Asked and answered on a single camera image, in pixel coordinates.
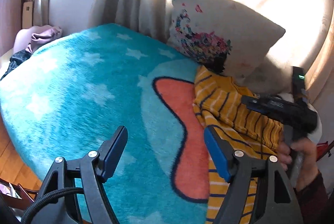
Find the person right hand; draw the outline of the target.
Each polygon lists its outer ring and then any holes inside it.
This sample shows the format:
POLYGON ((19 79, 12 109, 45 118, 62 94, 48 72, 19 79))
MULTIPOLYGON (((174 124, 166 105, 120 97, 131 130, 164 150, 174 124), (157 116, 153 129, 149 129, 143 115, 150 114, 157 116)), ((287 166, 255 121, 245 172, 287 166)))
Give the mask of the person right hand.
POLYGON ((277 157, 282 168, 287 171, 293 160, 290 155, 291 151, 297 152, 301 156, 299 164, 299 174, 296 179, 294 188, 300 192, 306 188, 317 177, 319 170, 316 164, 316 145, 309 139, 303 138, 290 145, 285 143, 285 139, 281 136, 278 142, 277 157))

